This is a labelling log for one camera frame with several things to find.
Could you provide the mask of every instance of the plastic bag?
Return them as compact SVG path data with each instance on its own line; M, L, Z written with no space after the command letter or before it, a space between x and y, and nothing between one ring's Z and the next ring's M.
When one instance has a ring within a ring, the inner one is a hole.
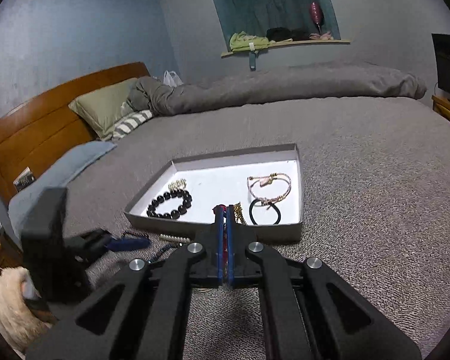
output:
M180 79L179 75L176 74L174 71L168 70L166 70L165 74L163 75L163 83L171 87L183 85L183 81Z

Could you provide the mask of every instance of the gold bracelet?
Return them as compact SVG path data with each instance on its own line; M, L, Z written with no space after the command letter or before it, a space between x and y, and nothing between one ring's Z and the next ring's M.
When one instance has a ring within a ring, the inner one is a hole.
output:
M253 193L252 187L256 183L260 182L260 187L265 187L266 185L272 184L274 180L286 181L286 183L288 184L288 188L285 193L277 196L276 198L261 198ZM249 176L249 177L247 177L247 188L248 188L248 192L250 192L250 195L252 195L255 199L258 199L261 202L262 206L266 206L266 205L270 205L270 203L275 204L275 203L281 202L283 199L285 199L288 196L288 194L292 190L292 179L290 178L289 175L286 175L285 173L272 173L271 175L260 176L260 177Z

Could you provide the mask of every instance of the blue object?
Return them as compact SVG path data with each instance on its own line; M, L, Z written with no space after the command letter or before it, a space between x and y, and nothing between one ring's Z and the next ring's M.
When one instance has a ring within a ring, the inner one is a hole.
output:
M308 12L314 1L323 11L322 32L331 31L335 39L340 39L331 0L214 0L214 4L229 47L232 35L241 31L257 36L266 36L268 29L277 27L318 32Z
M253 51L250 51L248 55L248 65L250 66L250 71L257 70L257 55Z
M219 206L218 207L218 217L221 218L222 220L218 220L218 228L217 228L217 236L218 236L218 253L217 253L217 270L218 270L218 282L220 284L223 283L223 279L224 279L224 261L223 261L223 257L224 257L224 221L223 221L223 217L224 217L224 209L223 207Z
M226 241L228 251L228 284L233 286L234 282L234 250L233 250L233 228L232 215L235 215L233 209L227 207L226 209Z
M8 205L8 216L13 231L20 238L28 212L37 203L43 190L52 187L65 187L87 166L114 149L116 144L94 140L68 150L34 183L17 193Z
M137 251L147 249L150 246L150 240L147 237L140 238L121 238L110 241L106 248L109 251Z

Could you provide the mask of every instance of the beaded bracelet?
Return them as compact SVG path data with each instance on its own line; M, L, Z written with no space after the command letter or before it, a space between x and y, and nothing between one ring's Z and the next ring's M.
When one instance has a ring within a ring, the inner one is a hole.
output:
M165 200L170 200L171 198L183 198L183 204L179 205L176 210L172 210L171 213L157 214L155 212L156 208ZM180 218L180 215L186 214L187 208L190 207L192 207L192 196L187 190L171 190L170 192L165 192L163 195L158 195L156 199L151 201L147 209L147 215L152 218L177 220Z

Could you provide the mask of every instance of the metal screw cap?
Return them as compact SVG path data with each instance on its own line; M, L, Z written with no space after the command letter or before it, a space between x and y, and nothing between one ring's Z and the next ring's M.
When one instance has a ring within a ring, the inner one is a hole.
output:
M251 242L248 244L248 250L253 251L255 253L260 252L263 250L263 244L259 242Z
M132 269L132 271L139 271L145 266L145 261L143 261L142 259L133 259L132 261L130 261L130 264L128 264L128 266L130 267L130 269Z
M202 244L200 244L198 242L194 242L194 243L192 243L192 244L187 246L187 250L190 253L198 253L198 252L202 251L202 249L203 249Z
M312 269L319 269L322 266L322 260L318 257L307 258L307 265Z

